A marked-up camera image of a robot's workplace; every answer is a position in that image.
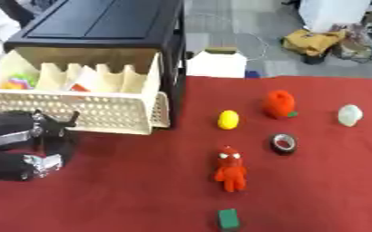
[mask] gray floor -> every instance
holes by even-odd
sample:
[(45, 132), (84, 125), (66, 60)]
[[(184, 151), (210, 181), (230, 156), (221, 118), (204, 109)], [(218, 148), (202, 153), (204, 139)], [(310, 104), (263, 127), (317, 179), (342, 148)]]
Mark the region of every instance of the gray floor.
[[(279, 46), (279, 38), (302, 26), (297, 11), (282, 0), (185, 0), (188, 50), (207, 46), (237, 46), (249, 59), (248, 70), (262, 76), (310, 75), (372, 77), (372, 61), (355, 63), (329, 56), (307, 65)], [(263, 43), (268, 44), (265, 57)]]

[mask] drawer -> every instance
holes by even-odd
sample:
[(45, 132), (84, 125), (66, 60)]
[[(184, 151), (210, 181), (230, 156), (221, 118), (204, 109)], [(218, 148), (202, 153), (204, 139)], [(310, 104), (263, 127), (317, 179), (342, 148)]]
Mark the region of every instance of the drawer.
[[(72, 92), (42, 89), (0, 89), (0, 111), (36, 109), (67, 121), (73, 111), (81, 113), (74, 130), (110, 133), (151, 134), (152, 127), (169, 127), (168, 98), (159, 92), (160, 54), (153, 49), (21, 47), (0, 60), (0, 86), (16, 74), (39, 80), (72, 78), (71, 64), (108, 67), (104, 72), (122, 78), (125, 64), (131, 64), (142, 80), (125, 77), (118, 92)], [(44, 70), (44, 63), (53, 69)]]

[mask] white box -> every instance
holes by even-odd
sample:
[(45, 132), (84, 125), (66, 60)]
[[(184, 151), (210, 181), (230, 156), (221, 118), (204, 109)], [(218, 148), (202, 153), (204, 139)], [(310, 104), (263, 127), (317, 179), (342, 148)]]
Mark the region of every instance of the white box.
[(371, 0), (302, 0), (299, 13), (311, 32), (328, 32), (333, 24), (361, 22)]

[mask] yellow bag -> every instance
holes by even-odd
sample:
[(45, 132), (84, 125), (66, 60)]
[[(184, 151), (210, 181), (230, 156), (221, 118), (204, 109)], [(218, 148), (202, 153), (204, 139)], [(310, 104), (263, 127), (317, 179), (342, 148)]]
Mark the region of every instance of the yellow bag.
[(340, 42), (345, 37), (345, 30), (314, 34), (308, 30), (300, 29), (286, 36), (282, 46), (296, 53), (317, 56), (323, 54), (329, 47)]

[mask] black tape roll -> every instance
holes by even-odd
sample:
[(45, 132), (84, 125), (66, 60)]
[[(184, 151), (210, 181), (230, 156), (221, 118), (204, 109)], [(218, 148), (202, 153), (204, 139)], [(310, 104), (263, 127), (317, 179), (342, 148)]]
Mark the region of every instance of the black tape roll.
[[(288, 146), (282, 146), (280, 141), (284, 141)], [(288, 134), (276, 134), (270, 138), (270, 147), (281, 156), (288, 156), (295, 152), (298, 144), (295, 138)]]

